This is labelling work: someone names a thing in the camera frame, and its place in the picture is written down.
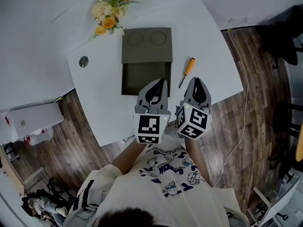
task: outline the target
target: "person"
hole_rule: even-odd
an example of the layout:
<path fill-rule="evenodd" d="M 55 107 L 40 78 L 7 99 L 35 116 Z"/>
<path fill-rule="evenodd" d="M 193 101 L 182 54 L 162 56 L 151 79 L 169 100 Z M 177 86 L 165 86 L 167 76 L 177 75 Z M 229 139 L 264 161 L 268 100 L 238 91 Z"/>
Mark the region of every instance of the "person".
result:
<path fill-rule="evenodd" d="M 164 135 L 160 145 L 134 140 L 83 183 L 64 227 L 249 226 L 210 187 L 199 144 Z"/>
<path fill-rule="evenodd" d="M 29 216 L 53 218 L 58 226 L 63 226 L 67 216 L 66 207 L 60 207 L 48 197 L 39 196 L 39 194 L 29 194 L 27 197 L 22 198 L 22 201 L 22 208 Z"/>

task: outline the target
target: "circular indentation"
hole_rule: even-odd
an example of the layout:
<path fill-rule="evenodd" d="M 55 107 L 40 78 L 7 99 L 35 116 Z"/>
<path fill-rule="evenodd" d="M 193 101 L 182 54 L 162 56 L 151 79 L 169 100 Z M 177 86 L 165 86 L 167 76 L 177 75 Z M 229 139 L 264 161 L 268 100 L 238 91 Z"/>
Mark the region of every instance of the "circular indentation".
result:
<path fill-rule="evenodd" d="M 139 46 L 143 43 L 144 36 L 141 33 L 133 33 L 127 37 L 127 42 L 133 46 Z"/>
<path fill-rule="evenodd" d="M 89 58 L 87 56 L 82 56 L 79 60 L 79 66 L 84 68 L 89 63 Z"/>
<path fill-rule="evenodd" d="M 166 35 L 161 31 L 155 31 L 150 34 L 149 40 L 154 45 L 163 45 L 166 42 Z"/>

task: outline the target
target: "white wall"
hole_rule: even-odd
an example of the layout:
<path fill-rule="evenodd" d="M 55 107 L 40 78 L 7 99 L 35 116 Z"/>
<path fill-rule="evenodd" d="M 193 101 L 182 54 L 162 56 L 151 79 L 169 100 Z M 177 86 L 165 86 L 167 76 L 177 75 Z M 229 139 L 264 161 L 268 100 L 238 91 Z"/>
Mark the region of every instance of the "white wall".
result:
<path fill-rule="evenodd" d="M 9 177 L 0 169 L 0 222 L 4 227 L 42 227 L 21 208 L 22 200 Z"/>
<path fill-rule="evenodd" d="M 0 110 L 57 98 L 73 88 L 66 55 L 81 33 L 80 0 L 0 0 Z M 221 29 L 264 22 L 303 0 L 203 0 Z"/>

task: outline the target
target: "wooden floor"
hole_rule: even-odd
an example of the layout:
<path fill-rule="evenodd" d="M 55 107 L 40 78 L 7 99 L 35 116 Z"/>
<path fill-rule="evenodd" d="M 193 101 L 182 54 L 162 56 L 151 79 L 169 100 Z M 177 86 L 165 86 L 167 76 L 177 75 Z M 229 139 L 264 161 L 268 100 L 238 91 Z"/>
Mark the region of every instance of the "wooden floor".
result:
<path fill-rule="evenodd" d="M 290 101 L 290 90 L 283 60 L 279 59 L 276 64 L 264 44 L 263 34 L 268 31 L 270 27 L 267 26 L 231 31 L 247 70 L 249 92 L 245 132 L 238 148 L 228 159 L 217 187 L 233 188 L 244 212 L 258 199 L 252 191 L 254 186 L 266 196 L 278 186 L 278 168 L 270 171 L 267 157 L 277 148 L 278 139 L 288 141 L 288 136 L 276 136 L 271 128 L 274 107 L 280 100 Z M 228 32 L 222 33 L 246 89 L 240 58 Z M 246 93 L 242 92 L 211 107 L 213 121 L 200 145 L 212 183 L 218 179 L 223 161 L 241 136 L 245 96 Z M 62 101 L 61 109 L 66 120 L 54 127 L 52 140 L 34 147 L 15 143 L 21 159 L 14 161 L 13 165 L 23 179 L 40 166 L 45 167 L 43 179 L 33 189 L 45 187 L 52 176 L 63 186 L 77 191 L 91 170 L 109 164 L 120 152 L 115 143 L 102 148 L 98 146 L 75 91 Z"/>

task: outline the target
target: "white table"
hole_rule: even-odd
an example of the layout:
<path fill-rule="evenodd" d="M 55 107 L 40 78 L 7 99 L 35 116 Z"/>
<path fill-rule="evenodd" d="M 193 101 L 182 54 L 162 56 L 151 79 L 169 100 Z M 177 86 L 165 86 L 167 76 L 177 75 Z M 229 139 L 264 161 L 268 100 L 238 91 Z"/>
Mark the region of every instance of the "white table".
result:
<path fill-rule="evenodd" d="M 175 120 L 176 105 L 183 99 L 193 77 L 199 77 L 206 84 L 212 104 L 243 90 L 230 50 L 201 1 L 179 1 L 171 6 L 166 3 L 163 9 L 157 5 L 151 11 L 144 7 L 144 13 L 139 6 L 133 11 L 129 7 L 131 19 L 124 22 L 125 28 L 172 29 L 173 63 L 168 99 L 170 121 Z M 133 114 L 137 96 L 121 95 L 121 44 L 121 35 L 103 36 L 84 43 L 68 55 L 77 94 L 100 146 L 134 135 Z M 79 59 L 84 55 L 89 58 L 89 63 L 81 68 Z M 184 66 L 190 57 L 196 59 L 196 64 L 178 89 Z"/>

